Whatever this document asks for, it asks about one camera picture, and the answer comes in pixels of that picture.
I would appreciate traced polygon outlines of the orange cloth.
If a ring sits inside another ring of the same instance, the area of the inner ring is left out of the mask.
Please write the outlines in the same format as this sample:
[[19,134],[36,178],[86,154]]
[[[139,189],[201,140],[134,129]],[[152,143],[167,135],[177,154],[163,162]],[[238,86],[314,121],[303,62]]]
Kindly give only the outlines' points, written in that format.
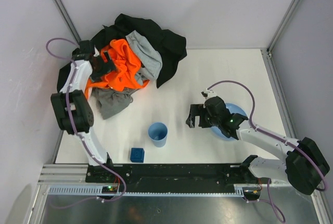
[[103,60],[107,53],[116,66],[116,70],[102,76],[100,82],[88,80],[84,95],[88,99],[92,88],[113,89],[122,92],[125,88],[142,89],[149,83],[148,80],[137,82],[135,75],[141,68],[140,59],[131,50],[127,40],[112,40],[109,45],[100,51]]

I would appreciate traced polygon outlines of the dark grey cloth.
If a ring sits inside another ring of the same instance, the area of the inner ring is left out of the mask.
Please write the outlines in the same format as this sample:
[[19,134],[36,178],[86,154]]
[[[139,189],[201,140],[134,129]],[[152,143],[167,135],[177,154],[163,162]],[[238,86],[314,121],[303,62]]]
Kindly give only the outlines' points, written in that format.
[[123,91],[113,89],[93,89],[96,105],[103,120],[109,119],[126,109],[132,103],[135,89],[125,88]]

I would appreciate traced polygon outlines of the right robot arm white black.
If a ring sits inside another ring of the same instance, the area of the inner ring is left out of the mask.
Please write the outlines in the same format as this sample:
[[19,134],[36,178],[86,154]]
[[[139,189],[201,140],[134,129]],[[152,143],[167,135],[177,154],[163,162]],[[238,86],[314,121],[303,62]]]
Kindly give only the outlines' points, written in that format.
[[257,178],[289,182],[300,193],[311,195],[320,189],[319,184],[330,171],[315,141],[288,138],[254,127],[246,115],[230,112],[218,96],[190,106],[186,124],[194,128],[196,119],[201,128],[215,127],[227,138],[253,144],[274,155],[275,159],[253,155],[243,162]]

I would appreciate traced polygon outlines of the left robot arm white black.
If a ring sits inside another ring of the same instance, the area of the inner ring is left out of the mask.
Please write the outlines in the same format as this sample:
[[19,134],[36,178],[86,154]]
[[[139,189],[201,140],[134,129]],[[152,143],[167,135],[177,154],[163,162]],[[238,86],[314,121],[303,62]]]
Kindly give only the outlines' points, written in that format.
[[70,59],[68,77],[51,103],[59,128],[79,139],[91,166],[112,167],[112,159],[101,145],[93,129],[94,114],[84,92],[90,79],[101,78],[116,70],[109,54],[101,53],[90,40],[81,41],[79,50]]

